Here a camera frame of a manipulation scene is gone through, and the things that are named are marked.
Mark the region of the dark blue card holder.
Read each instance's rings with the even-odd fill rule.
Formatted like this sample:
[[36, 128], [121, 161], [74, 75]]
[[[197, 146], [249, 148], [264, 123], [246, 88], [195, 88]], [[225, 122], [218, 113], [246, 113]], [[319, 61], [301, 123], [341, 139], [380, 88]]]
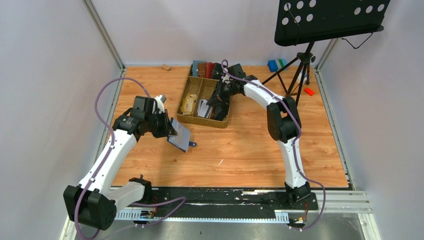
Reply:
[[197, 143], [191, 141], [191, 131], [175, 118], [170, 119], [171, 126], [176, 131], [176, 135], [169, 135], [167, 142], [180, 149], [184, 153], [189, 147], [196, 147]]

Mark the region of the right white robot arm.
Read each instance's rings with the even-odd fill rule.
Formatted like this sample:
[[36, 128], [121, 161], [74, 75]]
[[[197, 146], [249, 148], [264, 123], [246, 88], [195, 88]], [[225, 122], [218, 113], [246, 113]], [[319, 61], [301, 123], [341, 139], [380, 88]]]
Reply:
[[296, 101], [274, 93], [253, 75], [235, 76], [226, 64], [226, 60], [219, 64], [220, 79], [207, 104], [214, 108], [228, 107], [231, 96], [242, 94], [266, 110], [269, 135], [279, 145], [284, 162], [285, 191], [292, 204], [303, 202], [311, 195], [311, 187], [301, 162], [299, 139], [302, 131]]

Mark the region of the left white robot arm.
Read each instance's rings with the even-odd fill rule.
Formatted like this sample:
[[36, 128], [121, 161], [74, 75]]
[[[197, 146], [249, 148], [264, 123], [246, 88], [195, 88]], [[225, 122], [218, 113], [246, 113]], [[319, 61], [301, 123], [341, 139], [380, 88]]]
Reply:
[[165, 102], [165, 95], [136, 96], [133, 106], [114, 121], [107, 145], [93, 167], [78, 185], [68, 185], [64, 190], [63, 198], [71, 221], [107, 230], [122, 209], [133, 203], [152, 203], [152, 184], [142, 177], [133, 177], [116, 190], [111, 190], [111, 186], [124, 159], [141, 136], [145, 133], [155, 138], [177, 135]]

